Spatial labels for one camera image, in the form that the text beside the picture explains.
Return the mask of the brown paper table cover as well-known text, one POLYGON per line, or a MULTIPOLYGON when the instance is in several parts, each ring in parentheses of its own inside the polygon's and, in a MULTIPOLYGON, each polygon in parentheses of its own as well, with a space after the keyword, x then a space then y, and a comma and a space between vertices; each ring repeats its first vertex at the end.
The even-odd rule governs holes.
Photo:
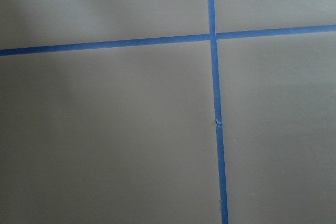
POLYGON ((1 223, 335 223, 335 0, 1 0, 1 223))

